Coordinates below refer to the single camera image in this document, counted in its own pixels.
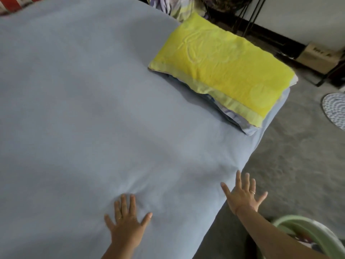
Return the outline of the yellow towel pillow cover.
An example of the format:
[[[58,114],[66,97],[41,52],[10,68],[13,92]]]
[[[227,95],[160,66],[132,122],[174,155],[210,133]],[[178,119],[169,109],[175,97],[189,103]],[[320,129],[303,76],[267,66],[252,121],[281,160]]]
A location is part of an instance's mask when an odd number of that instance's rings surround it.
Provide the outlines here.
[[[211,95],[257,127],[295,75],[271,53],[196,13],[170,34],[148,68]]]

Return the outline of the person's right forearm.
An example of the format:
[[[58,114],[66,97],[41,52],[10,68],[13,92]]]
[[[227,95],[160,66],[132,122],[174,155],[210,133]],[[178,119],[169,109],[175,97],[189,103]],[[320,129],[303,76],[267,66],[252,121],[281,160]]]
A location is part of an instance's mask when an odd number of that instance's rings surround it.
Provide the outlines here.
[[[266,259],[330,259],[280,231],[250,205],[237,208],[236,215]]]

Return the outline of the red white striped cloth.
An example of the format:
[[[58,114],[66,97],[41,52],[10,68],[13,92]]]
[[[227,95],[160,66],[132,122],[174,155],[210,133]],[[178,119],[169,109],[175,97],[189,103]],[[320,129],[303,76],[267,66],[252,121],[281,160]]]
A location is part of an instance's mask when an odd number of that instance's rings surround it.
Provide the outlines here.
[[[0,0],[0,17],[18,12],[38,1],[42,0]]]

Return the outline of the light blue bed sheet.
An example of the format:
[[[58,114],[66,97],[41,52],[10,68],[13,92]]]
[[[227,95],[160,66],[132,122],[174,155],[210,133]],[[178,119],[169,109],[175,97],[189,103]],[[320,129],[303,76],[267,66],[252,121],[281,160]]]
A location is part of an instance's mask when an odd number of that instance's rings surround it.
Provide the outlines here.
[[[133,259],[192,259],[290,89],[247,136],[148,69],[179,21],[138,0],[0,18],[0,259],[100,259],[104,214],[153,218]]]

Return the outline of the person's left hand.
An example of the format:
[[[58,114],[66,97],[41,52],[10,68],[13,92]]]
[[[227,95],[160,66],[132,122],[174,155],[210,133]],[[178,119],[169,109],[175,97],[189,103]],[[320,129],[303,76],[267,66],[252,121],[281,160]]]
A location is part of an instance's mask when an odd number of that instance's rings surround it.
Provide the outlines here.
[[[110,233],[111,241],[117,244],[132,243],[139,245],[146,227],[141,227],[141,221],[138,221],[136,197],[134,194],[130,194],[127,206],[128,214],[122,218],[120,213],[120,197],[119,200],[114,201],[114,219],[111,219],[116,224],[116,229]]]

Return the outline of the clothes in basket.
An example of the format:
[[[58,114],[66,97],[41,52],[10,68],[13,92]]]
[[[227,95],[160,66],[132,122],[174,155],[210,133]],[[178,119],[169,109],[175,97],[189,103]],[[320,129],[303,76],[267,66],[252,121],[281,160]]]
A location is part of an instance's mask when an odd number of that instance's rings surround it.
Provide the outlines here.
[[[299,243],[303,244],[304,246],[307,246],[308,248],[311,248],[314,251],[317,251],[319,253],[326,255],[324,252],[324,249],[316,241],[314,241],[309,235],[302,232],[288,234],[288,235],[292,237],[293,239],[295,239],[296,241],[298,241]]]

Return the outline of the dark patterned round object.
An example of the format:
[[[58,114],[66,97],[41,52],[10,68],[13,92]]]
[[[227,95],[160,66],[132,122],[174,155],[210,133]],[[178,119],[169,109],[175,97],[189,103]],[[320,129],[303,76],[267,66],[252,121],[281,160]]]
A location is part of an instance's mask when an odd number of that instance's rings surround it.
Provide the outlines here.
[[[207,8],[222,13],[235,13],[250,4],[252,0],[201,0]]]

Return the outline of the brown cardboard box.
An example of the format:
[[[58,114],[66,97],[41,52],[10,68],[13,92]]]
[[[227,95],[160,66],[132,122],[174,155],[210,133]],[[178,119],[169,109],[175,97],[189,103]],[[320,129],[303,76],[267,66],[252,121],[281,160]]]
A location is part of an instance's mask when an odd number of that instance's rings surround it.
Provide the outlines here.
[[[334,51],[321,44],[310,42],[295,61],[318,73],[328,74],[338,65],[342,56],[342,51]]]

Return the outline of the light green plastic basket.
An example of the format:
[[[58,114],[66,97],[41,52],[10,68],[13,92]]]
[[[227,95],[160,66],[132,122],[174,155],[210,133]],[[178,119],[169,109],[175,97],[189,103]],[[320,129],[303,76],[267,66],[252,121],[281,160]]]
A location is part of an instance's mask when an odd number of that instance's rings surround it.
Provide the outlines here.
[[[345,245],[320,222],[299,215],[285,215],[270,220],[270,223],[287,235],[298,232],[309,235],[324,249],[326,255],[322,255],[328,259],[345,259]]]

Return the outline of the person's left forearm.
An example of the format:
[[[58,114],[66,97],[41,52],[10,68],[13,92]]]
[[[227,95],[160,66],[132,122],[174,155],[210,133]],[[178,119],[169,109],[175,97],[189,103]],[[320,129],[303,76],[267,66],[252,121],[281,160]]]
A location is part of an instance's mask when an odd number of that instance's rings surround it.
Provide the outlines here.
[[[132,259],[138,244],[132,243],[111,243],[101,259]]]

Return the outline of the person's right hand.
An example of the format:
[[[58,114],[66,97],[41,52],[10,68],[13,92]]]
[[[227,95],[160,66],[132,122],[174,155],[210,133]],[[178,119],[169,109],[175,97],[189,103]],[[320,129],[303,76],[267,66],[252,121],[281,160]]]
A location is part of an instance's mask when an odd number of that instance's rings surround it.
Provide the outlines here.
[[[250,190],[244,190],[244,178],[240,170],[237,170],[235,177],[235,186],[232,193],[232,202],[227,202],[230,210],[233,214],[237,214],[240,208],[249,207],[250,209],[258,212],[259,206],[256,201],[258,198],[255,197],[256,194],[256,180],[250,178]]]

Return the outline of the blue white patterned pillow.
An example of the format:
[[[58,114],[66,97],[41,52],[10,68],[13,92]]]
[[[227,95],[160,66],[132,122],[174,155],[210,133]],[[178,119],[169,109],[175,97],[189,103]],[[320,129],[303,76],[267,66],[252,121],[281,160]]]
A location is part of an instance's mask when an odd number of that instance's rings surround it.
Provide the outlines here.
[[[218,112],[220,112],[222,117],[224,117],[227,121],[229,121],[230,123],[237,126],[247,136],[254,135],[256,133],[256,131],[258,131],[260,129],[260,127],[251,125],[244,117],[242,117],[238,113],[235,113],[234,111],[227,109],[225,106],[223,106],[217,100],[215,100],[211,95],[209,95],[209,94],[198,94],[198,93],[194,92],[191,88],[189,88],[189,86],[187,84],[185,84],[184,82],[178,80],[177,78],[175,78],[169,74],[163,73],[163,76],[166,77],[169,81],[173,81],[173,82],[176,82],[178,84],[185,86],[186,88],[191,90],[194,94],[200,96],[202,99],[207,101],[210,106],[212,106],[214,109],[216,109]],[[289,91],[290,91],[290,87],[295,85],[297,82],[298,82],[298,77],[295,74],[293,76],[292,80],[290,81],[288,88],[283,91],[282,95],[275,102],[273,109],[277,108],[282,100],[287,99]]]

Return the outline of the purple yellow patterned pillow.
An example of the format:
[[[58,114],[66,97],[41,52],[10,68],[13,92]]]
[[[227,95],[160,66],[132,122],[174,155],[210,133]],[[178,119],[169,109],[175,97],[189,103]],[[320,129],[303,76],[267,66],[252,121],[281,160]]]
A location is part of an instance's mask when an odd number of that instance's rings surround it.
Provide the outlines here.
[[[183,22],[192,13],[199,16],[206,15],[206,7],[202,0],[145,0],[149,6],[156,8],[163,13],[175,18],[179,22]]]

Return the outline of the round grey woven mat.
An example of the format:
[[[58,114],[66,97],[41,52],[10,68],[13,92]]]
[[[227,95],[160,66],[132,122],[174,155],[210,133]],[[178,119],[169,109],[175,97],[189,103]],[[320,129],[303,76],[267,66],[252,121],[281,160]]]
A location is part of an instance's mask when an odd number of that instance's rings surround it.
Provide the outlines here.
[[[345,131],[345,93],[325,95],[321,101],[321,106],[327,119]]]

